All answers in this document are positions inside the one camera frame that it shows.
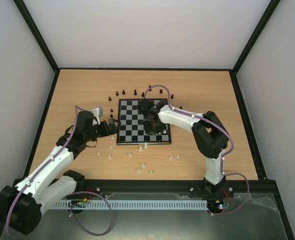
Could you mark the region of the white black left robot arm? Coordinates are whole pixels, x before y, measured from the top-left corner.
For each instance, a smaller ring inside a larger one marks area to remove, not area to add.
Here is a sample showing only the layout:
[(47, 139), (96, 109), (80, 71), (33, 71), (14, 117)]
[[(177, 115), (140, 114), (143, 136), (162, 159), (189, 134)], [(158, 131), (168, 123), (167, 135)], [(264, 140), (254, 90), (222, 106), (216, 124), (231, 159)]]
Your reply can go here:
[(15, 186), (5, 186), (0, 192), (0, 222), (11, 236), (15, 232), (30, 234), (42, 216), (55, 203), (70, 195), (92, 195), (85, 190), (85, 176), (68, 170), (56, 180), (56, 176), (71, 164), (89, 142), (114, 135), (118, 131), (117, 120), (100, 120), (100, 107), (91, 111), (76, 108), (74, 123), (57, 140), (47, 158)]

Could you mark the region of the black frame post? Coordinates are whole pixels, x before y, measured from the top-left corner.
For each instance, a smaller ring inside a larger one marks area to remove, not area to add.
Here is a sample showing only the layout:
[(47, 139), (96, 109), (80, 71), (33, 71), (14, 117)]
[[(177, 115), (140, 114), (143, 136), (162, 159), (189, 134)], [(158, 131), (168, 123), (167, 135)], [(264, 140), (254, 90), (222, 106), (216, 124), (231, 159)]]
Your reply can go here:
[(272, 15), (274, 14), (275, 10), (277, 9), (281, 0), (270, 0), (266, 9), (264, 10), (262, 16), (260, 17), (257, 25), (255, 26), (252, 34), (250, 35), (246, 45), (244, 46), (240, 56), (238, 57), (232, 71), (237, 74), (241, 69), (242, 65), (246, 61), (247, 57), (249, 56), (251, 50), (255, 46), (257, 40), (259, 39), (261, 33), (265, 29), (267, 23), (271, 19)]
[(57, 65), (50, 49), (48, 48), (48, 45), (46, 44), (25, 2), (23, 0), (13, 0), (13, 2), (16, 5), (16, 8), (18, 9), (22, 18), (24, 19), (25, 23), (27, 24), (30, 32), (32, 33), (34, 39), (36, 40), (38, 46), (40, 47), (53, 72), (58, 72), (60, 68)]

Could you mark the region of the black rear left frame post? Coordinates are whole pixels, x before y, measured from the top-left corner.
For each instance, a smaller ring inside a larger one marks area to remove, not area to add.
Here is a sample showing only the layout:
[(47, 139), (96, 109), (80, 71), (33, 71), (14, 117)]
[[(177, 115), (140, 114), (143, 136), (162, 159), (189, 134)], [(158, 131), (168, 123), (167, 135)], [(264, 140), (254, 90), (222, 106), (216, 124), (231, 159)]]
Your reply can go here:
[(53, 72), (58, 72), (60, 68), (57, 65), (50, 49), (48, 48), (48, 45), (46, 44), (25, 2), (23, 0), (13, 0), (13, 2), (16, 5), (16, 8), (18, 9), (22, 18), (24, 19), (25, 23), (27, 24), (30, 32), (32, 33), (34, 39), (36, 40), (38, 46), (40, 47)]

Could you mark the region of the black rear right frame post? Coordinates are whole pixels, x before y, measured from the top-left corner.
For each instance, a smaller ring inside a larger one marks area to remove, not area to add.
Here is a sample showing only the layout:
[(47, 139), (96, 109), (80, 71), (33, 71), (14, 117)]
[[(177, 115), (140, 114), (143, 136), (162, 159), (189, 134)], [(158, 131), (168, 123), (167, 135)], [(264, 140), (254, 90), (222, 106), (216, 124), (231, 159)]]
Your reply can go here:
[(252, 34), (250, 35), (246, 45), (244, 46), (240, 56), (238, 57), (232, 71), (237, 74), (241, 69), (242, 65), (246, 61), (247, 57), (249, 56), (251, 50), (255, 46), (257, 40), (259, 39), (261, 33), (265, 29), (267, 23), (271, 19), (272, 15), (274, 14), (275, 10), (277, 9), (281, 0), (270, 0), (266, 9), (264, 10), (262, 16), (260, 17), (257, 25), (255, 26)]

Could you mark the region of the black white chessboard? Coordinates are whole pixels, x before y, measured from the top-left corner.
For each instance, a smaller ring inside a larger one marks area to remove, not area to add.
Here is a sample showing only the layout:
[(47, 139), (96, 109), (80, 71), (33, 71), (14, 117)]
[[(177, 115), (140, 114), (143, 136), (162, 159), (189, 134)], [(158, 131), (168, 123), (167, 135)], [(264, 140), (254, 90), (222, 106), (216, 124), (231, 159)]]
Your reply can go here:
[(118, 103), (118, 122), (116, 144), (121, 145), (170, 145), (171, 127), (167, 124), (167, 134), (148, 135), (144, 130), (147, 118), (138, 111), (138, 99), (120, 99)]

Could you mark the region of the black front frame rail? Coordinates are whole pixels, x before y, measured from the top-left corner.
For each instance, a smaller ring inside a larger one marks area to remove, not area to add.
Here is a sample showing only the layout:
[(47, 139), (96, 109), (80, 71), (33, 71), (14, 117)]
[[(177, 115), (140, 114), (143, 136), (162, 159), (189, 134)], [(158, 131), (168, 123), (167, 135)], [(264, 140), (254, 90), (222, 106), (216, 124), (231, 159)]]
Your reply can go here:
[(204, 180), (98, 180), (86, 179), (83, 187), (100, 195), (112, 193), (174, 193), (192, 198), (221, 198), (223, 191), (229, 196), (246, 193), (245, 180), (226, 180), (223, 186), (211, 195), (205, 189)]

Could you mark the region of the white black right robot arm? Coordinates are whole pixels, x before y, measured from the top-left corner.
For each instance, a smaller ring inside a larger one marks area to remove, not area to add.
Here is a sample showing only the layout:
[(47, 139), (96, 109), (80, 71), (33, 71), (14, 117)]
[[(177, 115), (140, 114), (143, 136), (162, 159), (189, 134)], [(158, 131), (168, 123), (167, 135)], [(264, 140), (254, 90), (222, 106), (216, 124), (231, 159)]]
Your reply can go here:
[(148, 135), (163, 133), (166, 125), (192, 133), (197, 149), (205, 157), (204, 190), (211, 196), (218, 195), (226, 180), (224, 156), (230, 137), (217, 115), (212, 111), (205, 114), (189, 112), (164, 100), (155, 104), (146, 98), (138, 101), (137, 108), (146, 117), (143, 126)]

